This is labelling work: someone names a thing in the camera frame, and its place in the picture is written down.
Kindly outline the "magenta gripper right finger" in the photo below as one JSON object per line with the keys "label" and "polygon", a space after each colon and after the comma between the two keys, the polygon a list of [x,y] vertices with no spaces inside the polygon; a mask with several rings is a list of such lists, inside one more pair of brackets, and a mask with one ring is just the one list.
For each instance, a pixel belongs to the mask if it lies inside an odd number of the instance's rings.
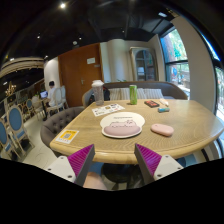
{"label": "magenta gripper right finger", "polygon": [[161,156],[140,144],[135,144],[134,154],[145,184],[157,181],[182,169],[182,166],[170,155]]}

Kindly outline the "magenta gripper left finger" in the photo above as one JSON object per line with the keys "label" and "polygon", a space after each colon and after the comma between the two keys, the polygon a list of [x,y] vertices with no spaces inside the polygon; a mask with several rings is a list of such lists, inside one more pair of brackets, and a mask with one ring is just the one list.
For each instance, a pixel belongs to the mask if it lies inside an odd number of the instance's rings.
{"label": "magenta gripper left finger", "polygon": [[84,147],[74,154],[58,157],[46,170],[67,181],[82,186],[95,155],[94,145]]}

